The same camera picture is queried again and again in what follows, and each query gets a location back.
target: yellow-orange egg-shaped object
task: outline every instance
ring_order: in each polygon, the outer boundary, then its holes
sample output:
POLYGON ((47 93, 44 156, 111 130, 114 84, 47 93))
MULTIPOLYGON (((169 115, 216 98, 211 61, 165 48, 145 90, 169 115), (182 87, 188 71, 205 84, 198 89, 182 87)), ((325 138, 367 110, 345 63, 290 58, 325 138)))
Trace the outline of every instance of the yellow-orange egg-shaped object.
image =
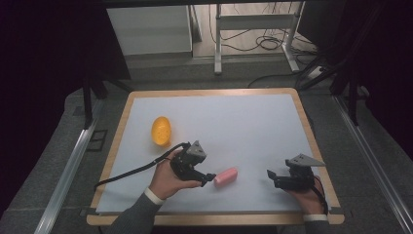
POLYGON ((170 135, 169 119, 165 116, 158 117, 152 124, 152 140, 162 147, 169 147, 170 135))

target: pink eraser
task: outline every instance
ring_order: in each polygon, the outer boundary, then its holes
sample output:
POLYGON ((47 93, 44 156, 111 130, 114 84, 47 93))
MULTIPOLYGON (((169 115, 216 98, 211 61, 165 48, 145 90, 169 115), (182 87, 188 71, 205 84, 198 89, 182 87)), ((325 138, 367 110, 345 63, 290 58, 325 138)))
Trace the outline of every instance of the pink eraser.
POLYGON ((222 187, 228 183, 234 181, 237 178, 238 171, 236 168, 230 168, 220 174, 218 174, 214 179, 213 183, 215 187, 222 187))

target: human hand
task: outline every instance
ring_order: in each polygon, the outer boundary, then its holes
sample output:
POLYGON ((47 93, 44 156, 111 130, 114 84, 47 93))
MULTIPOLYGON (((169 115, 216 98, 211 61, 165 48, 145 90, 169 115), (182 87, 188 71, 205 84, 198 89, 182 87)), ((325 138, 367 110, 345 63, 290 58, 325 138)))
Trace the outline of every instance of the human hand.
POLYGON ((161 163, 156 166, 149 189, 160 199, 165 200, 183 188, 194 188, 201 186, 200 181, 179 179, 170 167, 170 160, 179 153, 175 150, 161 163))
MULTIPOLYGON (((321 193, 323 196, 322 185, 319 181, 319 177, 316 176, 314 179, 315 185, 314 187, 321 193)), ((301 207, 304 215, 322 215, 324 214, 324 208, 322 206, 321 201, 319 200, 319 196, 312 190, 302 190, 302 191, 292 191, 292 190, 284 190, 285 192, 289 193, 293 196, 298 204, 301 207)))

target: sleeve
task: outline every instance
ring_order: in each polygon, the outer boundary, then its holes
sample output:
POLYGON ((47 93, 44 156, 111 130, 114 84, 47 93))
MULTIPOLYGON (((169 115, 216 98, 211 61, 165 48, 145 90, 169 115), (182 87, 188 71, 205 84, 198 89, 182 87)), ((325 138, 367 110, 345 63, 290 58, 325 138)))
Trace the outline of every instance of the sleeve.
POLYGON ((116 218, 105 234, 151 233, 155 214, 164 202, 164 200, 153 196, 155 195, 152 191, 146 189, 132 207, 122 212, 118 218, 116 218))
POLYGON ((330 223, 325 214, 304 215, 306 234, 331 233, 330 223))

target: dark jacket sleeve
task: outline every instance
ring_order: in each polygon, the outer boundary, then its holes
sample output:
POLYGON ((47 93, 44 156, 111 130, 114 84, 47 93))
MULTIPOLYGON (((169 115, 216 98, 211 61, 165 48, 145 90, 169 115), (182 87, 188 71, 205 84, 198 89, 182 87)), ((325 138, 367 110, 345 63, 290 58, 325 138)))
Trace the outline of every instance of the dark jacket sleeve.
POLYGON ((331 233, 328 221, 306 221, 306 234, 328 234, 331 233))
POLYGON ((155 214, 160 207, 142 193, 132 207, 116 218, 105 234, 149 234, 154 225, 155 214))

